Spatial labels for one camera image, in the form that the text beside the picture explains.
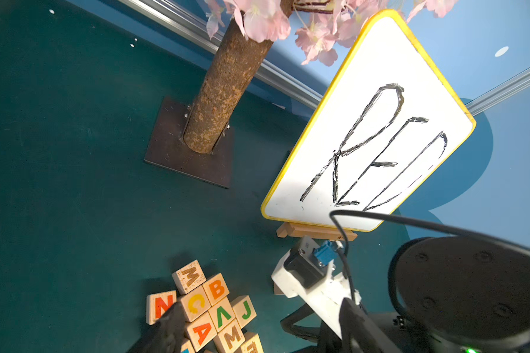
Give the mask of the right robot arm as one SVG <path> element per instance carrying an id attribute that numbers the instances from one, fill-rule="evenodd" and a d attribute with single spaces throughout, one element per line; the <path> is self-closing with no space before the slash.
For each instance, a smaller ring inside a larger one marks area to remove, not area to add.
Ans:
<path id="1" fill-rule="evenodd" d="M 303 306 L 281 321 L 309 352 L 530 352 L 530 249 L 481 232 L 365 211 L 343 216 L 436 232 L 403 244 L 388 268 L 393 310 L 369 313 L 353 283 L 348 240 L 302 238 L 274 284 Z"/>

